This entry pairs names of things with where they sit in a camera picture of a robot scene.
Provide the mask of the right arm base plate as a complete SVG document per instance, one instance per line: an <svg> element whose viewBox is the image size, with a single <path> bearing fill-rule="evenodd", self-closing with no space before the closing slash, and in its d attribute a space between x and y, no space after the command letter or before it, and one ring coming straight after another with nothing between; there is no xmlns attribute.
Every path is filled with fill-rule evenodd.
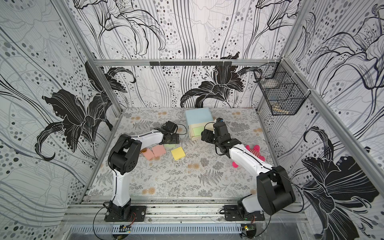
<svg viewBox="0 0 384 240"><path fill-rule="evenodd" d="M223 206L219 214L224 215L224 219L227 222L245 221L254 223L265 220L265 215L262 211L248 213L243 207L235 205Z"/></svg>

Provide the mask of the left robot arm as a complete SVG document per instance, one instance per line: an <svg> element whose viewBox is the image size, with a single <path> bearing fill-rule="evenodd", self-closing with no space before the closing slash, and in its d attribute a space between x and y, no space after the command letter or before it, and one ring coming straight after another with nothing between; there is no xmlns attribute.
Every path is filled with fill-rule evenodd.
<svg viewBox="0 0 384 240"><path fill-rule="evenodd" d="M138 136L122 134L112 147L108 165L114 175L114 195L108 207L118 210L127 207L131 201L129 193L131 172L136 167L143 149L154 145L178 144L178 125L168 121L160 128Z"/></svg>

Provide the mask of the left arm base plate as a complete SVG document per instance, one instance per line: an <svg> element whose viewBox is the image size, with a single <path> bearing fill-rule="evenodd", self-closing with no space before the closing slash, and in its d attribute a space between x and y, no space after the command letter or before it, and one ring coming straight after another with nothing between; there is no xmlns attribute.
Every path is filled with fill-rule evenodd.
<svg viewBox="0 0 384 240"><path fill-rule="evenodd" d="M130 206L117 211L107 210L105 222L143 222L147 212L146 206Z"/></svg>

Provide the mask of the green sticky notes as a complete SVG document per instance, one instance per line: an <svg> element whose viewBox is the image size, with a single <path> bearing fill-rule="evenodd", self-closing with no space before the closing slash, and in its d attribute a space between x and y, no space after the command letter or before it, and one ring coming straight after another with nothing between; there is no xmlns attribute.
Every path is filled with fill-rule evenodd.
<svg viewBox="0 0 384 240"><path fill-rule="evenodd" d="M165 148L166 150L173 150L173 149L175 149L176 147L177 147L176 144L164 144L164 148Z"/></svg>
<svg viewBox="0 0 384 240"><path fill-rule="evenodd" d="M193 136L198 137L202 135L202 132L204 131L205 127L204 126L199 126L192 128Z"/></svg>

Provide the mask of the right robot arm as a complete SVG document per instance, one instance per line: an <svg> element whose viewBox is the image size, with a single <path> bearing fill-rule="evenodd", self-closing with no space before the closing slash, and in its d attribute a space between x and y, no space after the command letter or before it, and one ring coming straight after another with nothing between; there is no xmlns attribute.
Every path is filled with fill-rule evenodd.
<svg viewBox="0 0 384 240"><path fill-rule="evenodd" d="M223 119L212 125L212 130L202 131L201 140L213 144L219 155L227 156L256 179L257 193L240 200L245 213L262 211L272 216L296 201L292 182L283 167L274 167L253 155L241 141L231 137Z"/></svg>

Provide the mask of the pink sticky notes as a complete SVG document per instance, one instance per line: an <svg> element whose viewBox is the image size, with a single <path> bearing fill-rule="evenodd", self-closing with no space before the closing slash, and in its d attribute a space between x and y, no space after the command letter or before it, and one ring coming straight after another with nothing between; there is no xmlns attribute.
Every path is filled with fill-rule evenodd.
<svg viewBox="0 0 384 240"><path fill-rule="evenodd" d="M148 160L148 161L151 161L152 159L155 158L155 155L154 153L152 152L151 149L149 148L145 148L141 151L141 153L143 154L143 156Z"/></svg>
<svg viewBox="0 0 384 240"><path fill-rule="evenodd" d="M152 152L156 158L161 157L166 154L166 149L163 145L157 145L152 147Z"/></svg>

